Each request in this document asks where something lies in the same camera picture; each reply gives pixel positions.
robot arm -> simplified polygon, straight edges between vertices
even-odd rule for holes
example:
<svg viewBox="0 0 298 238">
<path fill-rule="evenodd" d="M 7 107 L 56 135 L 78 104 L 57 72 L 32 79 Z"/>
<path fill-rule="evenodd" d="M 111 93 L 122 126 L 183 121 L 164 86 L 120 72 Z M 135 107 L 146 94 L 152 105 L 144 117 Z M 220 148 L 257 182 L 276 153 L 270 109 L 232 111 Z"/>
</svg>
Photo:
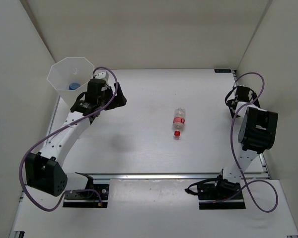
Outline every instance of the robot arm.
<svg viewBox="0 0 298 238">
<path fill-rule="evenodd" d="M 103 107 L 113 96 L 108 86 L 108 73 L 102 72 L 93 77 L 87 92 L 80 94 L 71 108 L 65 126 Z M 105 109 L 113 109 L 126 104 L 120 85 L 112 103 Z M 95 117 L 85 118 L 55 135 L 37 154 L 30 153 L 25 160 L 27 184 L 30 187 L 59 196 L 64 190 L 89 188 L 92 178 L 78 173 L 65 174 L 62 170 L 64 160 L 79 136 L 93 123 Z"/>
<path fill-rule="evenodd" d="M 245 104 L 238 102 L 236 111 Z M 238 115 L 243 118 L 243 122 L 238 134 L 240 145 L 237 160 L 245 172 L 259 154 L 273 146 L 278 114 L 251 104 L 243 107 Z M 241 173 L 234 161 L 223 169 L 220 177 L 218 186 L 237 191 L 236 185 L 241 181 Z"/>
<path fill-rule="evenodd" d="M 235 88 L 237 89 L 234 99 L 227 101 Z M 243 118 L 238 134 L 239 152 L 237 154 L 237 161 L 241 170 L 236 162 L 232 160 L 227 167 L 221 170 L 217 178 L 194 183 L 185 189 L 188 194 L 199 196 L 199 200 L 202 201 L 200 202 L 200 209 L 245 208 L 242 193 L 236 195 L 241 189 L 241 172 L 245 172 L 259 154 L 273 146 L 278 119 L 277 113 L 261 109 L 258 101 L 250 104 L 250 100 L 254 100 L 256 97 L 256 93 L 250 88 L 237 86 L 225 98 L 225 103 L 230 110 L 231 116 L 234 117 L 235 113 L 238 112 L 236 117 Z M 190 190 L 190 187 L 195 185 L 198 187 L 198 192 Z M 225 203 L 214 202 L 222 200 L 225 200 Z"/>
</svg>

blue object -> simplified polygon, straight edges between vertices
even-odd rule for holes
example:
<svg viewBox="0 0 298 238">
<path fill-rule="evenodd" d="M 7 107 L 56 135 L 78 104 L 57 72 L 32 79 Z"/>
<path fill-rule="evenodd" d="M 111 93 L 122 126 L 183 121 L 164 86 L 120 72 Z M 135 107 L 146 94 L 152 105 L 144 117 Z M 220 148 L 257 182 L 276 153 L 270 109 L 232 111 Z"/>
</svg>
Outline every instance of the blue object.
<svg viewBox="0 0 298 238">
<path fill-rule="evenodd" d="M 79 83 L 71 83 L 70 86 L 69 86 L 69 89 L 70 90 L 76 90 L 79 87 L 80 87 Z"/>
</svg>

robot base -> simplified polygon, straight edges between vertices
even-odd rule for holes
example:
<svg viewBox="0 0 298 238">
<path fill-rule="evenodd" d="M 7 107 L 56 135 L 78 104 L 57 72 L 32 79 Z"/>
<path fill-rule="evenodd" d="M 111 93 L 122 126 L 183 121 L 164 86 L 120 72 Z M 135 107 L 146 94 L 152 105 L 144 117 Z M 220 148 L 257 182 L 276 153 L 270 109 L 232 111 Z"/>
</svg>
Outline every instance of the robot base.
<svg viewBox="0 0 298 238">
<path fill-rule="evenodd" d="M 243 194 L 240 192 L 233 199 L 220 203 L 202 203 L 205 201 L 222 200 L 232 196 L 234 191 L 219 191 L 214 183 L 204 183 L 198 185 L 200 210 L 227 210 L 245 209 Z"/>
<path fill-rule="evenodd" d="M 93 188 L 100 194 L 103 206 L 98 203 L 98 197 L 95 193 L 84 192 L 84 194 L 78 194 L 73 192 L 65 195 L 63 207 L 107 208 L 109 184 L 94 184 Z"/>
</svg>

white tabletop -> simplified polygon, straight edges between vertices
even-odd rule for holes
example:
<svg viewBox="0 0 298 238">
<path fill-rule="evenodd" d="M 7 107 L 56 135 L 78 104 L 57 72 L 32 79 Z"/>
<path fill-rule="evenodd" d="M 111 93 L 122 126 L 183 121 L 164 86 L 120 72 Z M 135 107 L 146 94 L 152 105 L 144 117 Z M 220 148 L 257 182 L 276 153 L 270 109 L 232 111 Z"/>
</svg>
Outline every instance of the white tabletop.
<svg viewBox="0 0 298 238">
<path fill-rule="evenodd" d="M 243 192 L 246 209 L 199 210 L 198 198 L 184 188 L 195 180 L 111 180 L 108 208 L 63 208 L 44 212 L 27 198 L 21 202 L 14 231 L 26 238 L 286 238 L 298 235 L 278 180 L 270 182 L 279 195 L 273 213 L 259 211 Z M 264 209 L 275 204 L 264 183 L 251 186 Z M 41 204 L 59 198 L 31 189 Z"/>
<path fill-rule="evenodd" d="M 102 112 L 69 152 L 63 169 L 81 173 L 218 173 L 232 162 L 224 97 L 231 73 L 213 69 L 115 70 L 124 107 Z M 186 110 L 174 138 L 174 110 Z M 69 112 L 60 100 L 52 131 Z M 241 120 L 235 126 L 235 146 Z M 259 158 L 248 172 L 263 172 Z"/>
</svg>

plastic bottle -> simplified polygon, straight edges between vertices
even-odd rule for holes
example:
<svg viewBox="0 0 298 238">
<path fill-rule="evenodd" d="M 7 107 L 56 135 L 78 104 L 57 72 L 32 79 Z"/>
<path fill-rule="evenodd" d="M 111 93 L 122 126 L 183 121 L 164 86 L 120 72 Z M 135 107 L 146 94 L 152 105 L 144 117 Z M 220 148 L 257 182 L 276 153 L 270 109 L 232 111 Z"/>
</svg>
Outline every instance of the plastic bottle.
<svg viewBox="0 0 298 238">
<path fill-rule="evenodd" d="M 174 136 L 179 137 L 181 134 L 181 131 L 184 128 L 184 120 L 185 120 L 185 110 L 182 108 L 178 108 L 174 111 L 174 119 L 173 119 L 173 128 Z"/>
</svg>

